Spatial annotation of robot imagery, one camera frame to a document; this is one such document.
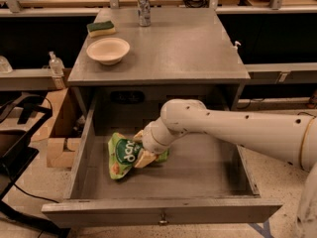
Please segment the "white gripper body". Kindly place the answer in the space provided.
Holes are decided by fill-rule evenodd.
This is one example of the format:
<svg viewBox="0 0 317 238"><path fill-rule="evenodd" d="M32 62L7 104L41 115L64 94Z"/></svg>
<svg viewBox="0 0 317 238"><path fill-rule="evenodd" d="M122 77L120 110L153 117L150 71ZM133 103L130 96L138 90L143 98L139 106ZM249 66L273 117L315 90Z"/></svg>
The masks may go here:
<svg viewBox="0 0 317 238"><path fill-rule="evenodd" d="M143 130L143 147L153 154L159 155L166 151L177 138L177 133L166 127L159 118L150 122Z"/></svg>

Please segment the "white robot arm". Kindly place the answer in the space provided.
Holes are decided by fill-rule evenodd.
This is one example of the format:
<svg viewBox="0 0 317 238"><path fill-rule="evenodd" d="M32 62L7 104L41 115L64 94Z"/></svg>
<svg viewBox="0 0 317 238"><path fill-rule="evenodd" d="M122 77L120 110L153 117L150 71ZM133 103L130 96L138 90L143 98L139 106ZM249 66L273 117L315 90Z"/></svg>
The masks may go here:
<svg viewBox="0 0 317 238"><path fill-rule="evenodd" d="M308 172L297 210L296 238L317 237L317 119L313 116L209 110L199 100L171 99L134 137L143 168L188 133L203 133L292 163Z"/></svg>

